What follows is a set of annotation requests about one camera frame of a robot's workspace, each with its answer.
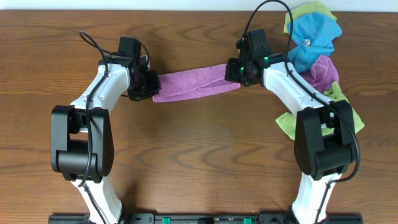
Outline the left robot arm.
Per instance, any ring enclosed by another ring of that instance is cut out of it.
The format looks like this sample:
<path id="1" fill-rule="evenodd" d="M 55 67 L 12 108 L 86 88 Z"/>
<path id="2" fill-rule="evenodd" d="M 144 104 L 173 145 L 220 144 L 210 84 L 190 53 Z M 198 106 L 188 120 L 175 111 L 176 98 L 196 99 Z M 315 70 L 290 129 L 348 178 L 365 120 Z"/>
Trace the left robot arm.
<path id="1" fill-rule="evenodd" d="M 86 32 L 80 37 L 99 50 L 98 73 L 84 93 L 51 113 L 51 166 L 81 193 L 86 215 L 51 215 L 49 223 L 152 223 L 129 214 L 109 177 L 114 161 L 110 114 L 120 97 L 141 101 L 157 95 L 159 76 L 150 69 L 146 47 L 121 37 L 118 50 L 102 49 Z"/>

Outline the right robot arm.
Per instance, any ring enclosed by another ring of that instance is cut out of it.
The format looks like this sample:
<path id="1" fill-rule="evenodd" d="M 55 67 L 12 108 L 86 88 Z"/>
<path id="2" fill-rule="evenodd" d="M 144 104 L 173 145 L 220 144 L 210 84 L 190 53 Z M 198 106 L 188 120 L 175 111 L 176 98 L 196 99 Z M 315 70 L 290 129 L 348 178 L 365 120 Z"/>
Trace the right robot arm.
<path id="1" fill-rule="evenodd" d="M 298 194 L 284 223 L 361 223 L 355 215 L 327 215 L 334 186 L 351 163 L 358 161 L 353 110 L 308 84 L 288 61 L 275 54 L 266 33 L 246 32 L 236 42 L 238 58 L 230 58 L 225 79 L 244 86 L 260 84 L 273 92 L 295 118 L 294 154 L 302 171 Z"/>

